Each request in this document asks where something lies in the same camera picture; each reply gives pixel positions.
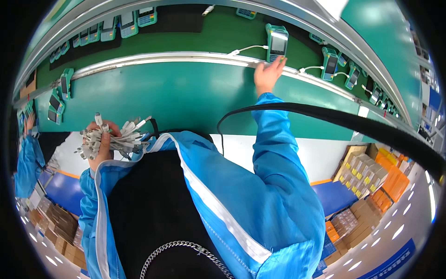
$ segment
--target worker in blue uniform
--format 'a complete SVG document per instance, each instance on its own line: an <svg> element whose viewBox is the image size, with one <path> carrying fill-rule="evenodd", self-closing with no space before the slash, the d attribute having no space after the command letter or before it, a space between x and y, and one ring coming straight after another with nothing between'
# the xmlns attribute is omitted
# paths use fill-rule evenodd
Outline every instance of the worker in blue uniform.
<svg viewBox="0 0 446 279"><path fill-rule="evenodd" d="M283 102L272 94L286 62L280 58L256 68L257 104ZM311 277L321 259L324 212L287 115L252 112L254 174L190 131L153 137L130 162L112 160L104 132L98 156L80 177L90 277Z"/></svg>
<svg viewBox="0 0 446 279"><path fill-rule="evenodd" d="M30 113L24 124L24 133L14 174L15 195L28 198L36 186L37 180L45 166L39 142L31 135L34 126L34 113Z"/></svg>

